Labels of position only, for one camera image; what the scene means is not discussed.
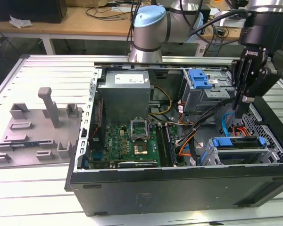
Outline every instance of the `black box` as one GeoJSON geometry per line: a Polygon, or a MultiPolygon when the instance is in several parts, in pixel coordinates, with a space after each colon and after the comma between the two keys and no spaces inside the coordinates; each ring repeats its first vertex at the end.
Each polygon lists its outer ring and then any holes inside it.
{"type": "Polygon", "coordinates": [[[11,15],[32,22],[61,23],[67,12],[65,0],[0,0],[0,21],[11,15]]]}

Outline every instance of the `gray plastic peg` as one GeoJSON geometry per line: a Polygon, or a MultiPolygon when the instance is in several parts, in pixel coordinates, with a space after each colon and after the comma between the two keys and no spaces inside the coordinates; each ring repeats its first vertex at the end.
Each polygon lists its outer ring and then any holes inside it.
{"type": "Polygon", "coordinates": [[[50,116],[54,128],[58,128],[60,123],[60,120],[58,119],[58,108],[52,102],[50,95],[51,95],[50,87],[41,87],[38,91],[38,97],[43,99],[48,115],[50,116]]]}

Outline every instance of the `motherboard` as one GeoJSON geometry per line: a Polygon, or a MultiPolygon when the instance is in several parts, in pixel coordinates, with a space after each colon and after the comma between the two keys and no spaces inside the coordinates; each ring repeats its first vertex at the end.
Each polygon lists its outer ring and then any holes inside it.
{"type": "Polygon", "coordinates": [[[173,166],[176,164],[175,125],[151,125],[131,121],[130,125],[107,125],[101,151],[92,150],[90,169],[173,166]]]}

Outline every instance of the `ram slot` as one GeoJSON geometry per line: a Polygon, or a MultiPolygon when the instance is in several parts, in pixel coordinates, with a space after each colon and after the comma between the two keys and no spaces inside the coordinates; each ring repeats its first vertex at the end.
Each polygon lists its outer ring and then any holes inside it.
{"type": "Polygon", "coordinates": [[[164,135],[164,129],[160,126],[156,126],[156,138],[157,138],[157,146],[158,146],[158,153],[159,153],[159,160],[161,167],[168,167],[173,166],[171,153],[168,149],[167,144],[167,137],[164,135]]]}
{"type": "Polygon", "coordinates": [[[164,133],[164,137],[166,137],[166,142],[168,144],[168,150],[169,150],[170,155],[171,155],[172,164],[175,165],[176,164],[175,150],[173,148],[172,139],[171,139],[171,135],[170,135],[170,131],[169,131],[168,126],[163,127],[163,133],[164,133]]]}

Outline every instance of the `floor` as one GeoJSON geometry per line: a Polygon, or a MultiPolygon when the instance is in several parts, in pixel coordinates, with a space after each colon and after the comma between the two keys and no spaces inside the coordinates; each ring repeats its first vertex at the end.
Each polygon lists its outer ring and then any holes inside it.
{"type": "MultiPolygon", "coordinates": [[[[22,54],[46,54],[43,44],[39,39],[10,39],[17,50],[22,54]]],[[[13,68],[19,58],[19,54],[12,46],[1,38],[2,47],[0,48],[0,84],[13,68]]],[[[82,40],[54,40],[56,54],[72,55],[124,55],[126,42],[124,41],[104,41],[104,40],[87,40],[87,49],[84,49],[82,40]]],[[[162,45],[163,56],[193,56],[196,52],[197,44],[175,44],[164,43],[162,45]]],[[[211,47],[207,51],[208,57],[240,57],[242,46],[224,46],[217,55],[217,50],[211,47]]],[[[283,72],[283,56],[276,55],[275,68],[283,72]]]]}

